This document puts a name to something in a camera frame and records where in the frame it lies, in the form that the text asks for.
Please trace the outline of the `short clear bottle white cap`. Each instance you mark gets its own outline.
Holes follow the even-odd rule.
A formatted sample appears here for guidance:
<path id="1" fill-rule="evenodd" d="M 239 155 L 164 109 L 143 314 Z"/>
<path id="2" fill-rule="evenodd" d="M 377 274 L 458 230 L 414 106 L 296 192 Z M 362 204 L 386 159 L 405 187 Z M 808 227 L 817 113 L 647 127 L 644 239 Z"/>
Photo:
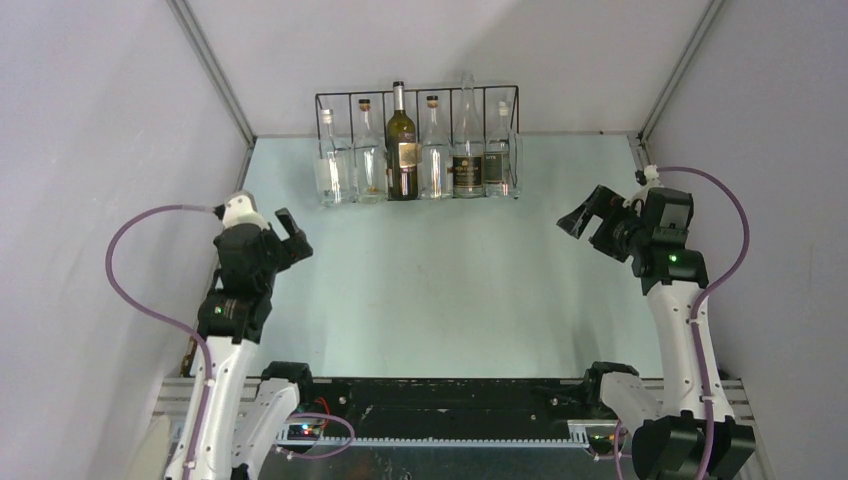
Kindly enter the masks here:
<path id="1" fill-rule="evenodd" d="M 518 199 L 521 194 L 522 139 L 512 127 L 512 107 L 498 102 L 498 125 L 487 138 L 484 187 L 487 197 Z"/>

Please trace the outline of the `tall clear champagne label bottle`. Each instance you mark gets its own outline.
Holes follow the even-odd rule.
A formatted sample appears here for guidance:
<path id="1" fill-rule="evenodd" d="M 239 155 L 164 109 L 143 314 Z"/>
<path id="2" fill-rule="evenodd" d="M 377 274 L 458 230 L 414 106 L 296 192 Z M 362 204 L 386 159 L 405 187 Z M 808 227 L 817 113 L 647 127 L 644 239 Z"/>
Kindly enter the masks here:
<path id="1" fill-rule="evenodd" d="M 468 72 L 461 76 L 460 103 L 452 146 L 454 197 L 483 197 L 484 133 L 476 106 L 474 77 Z"/>

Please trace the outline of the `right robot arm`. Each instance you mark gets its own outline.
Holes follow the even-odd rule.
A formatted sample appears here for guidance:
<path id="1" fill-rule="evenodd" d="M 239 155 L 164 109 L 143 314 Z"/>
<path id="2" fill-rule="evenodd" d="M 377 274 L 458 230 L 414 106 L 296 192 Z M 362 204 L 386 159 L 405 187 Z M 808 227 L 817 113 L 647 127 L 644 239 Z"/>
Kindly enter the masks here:
<path id="1" fill-rule="evenodd" d="M 641 479 L 733 479 L 756 450 L 752 427 L 736 419 L 712 350 L 703 255 L 686 246 L 693 197 L 662 186 L 626 199 L 599 185 L 559 228 L 590 238 L 599 252 L 630 260 L 656 326 L 663 396 L 656 398 L 626 365 L 595 363 L 594 383 L 581 392 L 596 418 L 614 413 L 631 436 L 631 460 Z"/>

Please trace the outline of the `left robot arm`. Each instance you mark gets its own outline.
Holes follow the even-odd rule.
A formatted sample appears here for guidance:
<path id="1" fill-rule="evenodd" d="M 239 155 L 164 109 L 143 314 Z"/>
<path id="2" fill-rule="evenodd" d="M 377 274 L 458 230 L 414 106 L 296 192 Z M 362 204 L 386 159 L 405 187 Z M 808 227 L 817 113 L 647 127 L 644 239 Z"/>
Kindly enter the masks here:
<path id="1" fill-rule="evenodd" d="M 198 310 L 198 330 L 209 352 L 199 367 L 184 430 L 164 476 L 167 479 L 255 479 L 290 416 L 316 403 L 305 382 L 305 363 L 273 362 L 244 419 L 239 405 L 249 366 L 272 310 L 278 273 L 313 254 L 288 209 L 275 213 L 288 234 L 282 240 L 252 207 L 228 202 L 223 231 L 214 238 L 221 285 Z"/>

